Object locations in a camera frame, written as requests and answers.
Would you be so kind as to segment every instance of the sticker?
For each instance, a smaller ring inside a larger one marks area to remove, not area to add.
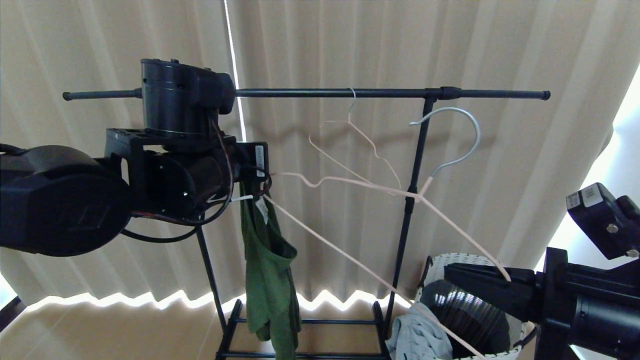
[[[255,207],[260,210],[262,218],[264,219],[264,225],[266,225],[269,222],[269,209],[267,209],[267,204],[264,203],[264,199],[262,197],[255,202]]]
[[[602,202],[602,195],[600,194],[600,189],[598,189],[597,183],[587,186],[580,192],[582,193],[582,200],[584,201],[585,208]]]
[[[264,146],[262,145],[255,146],[255,165],[259,168],[264,168]],[[260,170],[256,170],[255,175],[257,177],[264,177],[264,173]]]
[[[580,195],[578,192],[575,192],[566,197],[566,209],[571,210],[576,206],[580,205]]]

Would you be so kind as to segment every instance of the white woven basket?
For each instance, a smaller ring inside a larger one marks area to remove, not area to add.
[[[442,280],[444,279],[444,266],[448,265],[448,264],[453,264],[453,263],[464,263],[464,264],[476,264],[476,265],[493,265],[493,263],[485,258],[484,256],[477,256],[477,255],[471,255],[471,254],[462,254],[459,252],[451,252],[448,254],[442,254],[440,256],[436,256],[434,258],[431,259],[432,262],[430,264],[427,264],[427,269],[425,269],[425,272],[427,273],[427,275],[424,278],[424,281],[422,282],[422,284],[419,286],[418,288],[418,293],[415,296],[415,301],[419,302],[420,298],[422,297],[422,289],[423,287],[425,287],[427,284],[430,284],[434,281],[437,280]],[[520,340],[523,340],[525,338],[525,332],[526,332],[526,324],[520,322]],[[514,347],[513,349],[511,349],[508,352],[501,352],[499,354],[486,354],[485,357],[489,358],[489,359],[508,359],[508,360],[515,360],[518,357],[518,354],[520,353],[520,350],[522,349],[522,346],[518,345],[516,347]],[[478,359],[477,356],[473,356],[473,357],[464,357],[460,360],[471,360],[471,359]]]

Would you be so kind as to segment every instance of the curtain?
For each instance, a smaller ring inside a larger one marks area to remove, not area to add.
[[[141,127],[139,99],[65,102],[62,91],[140,85],[140,58],[232,71],[238,88],[458,86],[550,90],[548,101],[459,99],[480,122],[480,147],[438,173],[426,197],[505,265],[533,267],[574,192],[602,148],[640,59],[640,3],[630,1],[3,1],[2,142],[57,143],[100,156],[105,127]],[[351,170],[398,187],[384,161],[347,124],[351,99],[241,99],[221,127],[269,144],[272,171],[353,177]],[[357,99],[351,120],[377,146],[406,189],[417,142],[419,99]],[[439,164],[471,146],[461,115],[429,126],[419,186]],[[311,228],[391,280],[404,199],[350,184],[311,189],[274,176],[272,195]],[[244,292],[239,207],[205,229],[222,301]],[[296,289],[314,298],[327,289],[346,300],[354,290],[386,290],[279,213],[299,251]],[[169,236],[184,229],[150,220],[132,230]],[[416,286],[428,255],[477,253],[417,204],[400,288]],[[73,258],[0,250],[0,272],[27,304],[48,295],[89,292],[101,298],[151,291],[157,300],[209,290],[196,240],[158,245],[123,236]]]

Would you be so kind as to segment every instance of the green garment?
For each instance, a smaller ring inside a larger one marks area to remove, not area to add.
[[[241,195],[255,193],[249,188],[250,184],[242,183]],[[267,209],[267,224],[256,203]],[[277,360],[294,360],[301,319],[289,265],[298,251],[280,234],[270,202],[245,200],[241,211],[249,331],[261,341],[271,340]]]

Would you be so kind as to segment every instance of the beige tile floor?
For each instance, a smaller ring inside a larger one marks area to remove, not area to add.
[[[400,314],[403,309],[394,311]],[[323,304],[304,317],[370,318],[371,306],[356,302],[348,311]],[[0,332],[0,359],[213,359],[221,339],[212,306],[188,308],[175,301],[165,309],[153,304],[107,307],[88,302],[48,304],[30,311]],[[532,359],[530,345],[519,359]],[[239,324],[233,350],[270,351]],[[299,351],[377,352],[376,330],[366,325],[304,325]]]

